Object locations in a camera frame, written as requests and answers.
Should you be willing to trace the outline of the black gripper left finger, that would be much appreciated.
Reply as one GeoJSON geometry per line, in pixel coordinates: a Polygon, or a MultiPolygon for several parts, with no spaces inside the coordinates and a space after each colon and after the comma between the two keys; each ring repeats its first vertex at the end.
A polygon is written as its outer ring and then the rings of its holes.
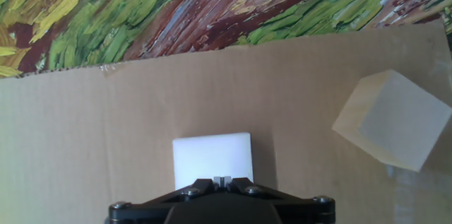
{"type": "Polygon", "coordinates": [[[108,208],[107,224],[164,223],[179,203],[212,194],[217,188],[212,179],[197,179],[189,186],[141,204],[118,201],[108,208]]]}

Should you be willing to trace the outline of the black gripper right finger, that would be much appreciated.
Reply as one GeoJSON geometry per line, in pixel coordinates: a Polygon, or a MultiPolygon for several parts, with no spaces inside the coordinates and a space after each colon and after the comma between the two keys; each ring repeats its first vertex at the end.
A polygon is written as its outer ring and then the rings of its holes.
{"type": "Polygon", "coordinates": [[[248,178],[234,178],[227,191],[269,203],[282,223],[334,224],[335,200],[329,196],[299,198],[270,187],[255,184],[248,178]]]}

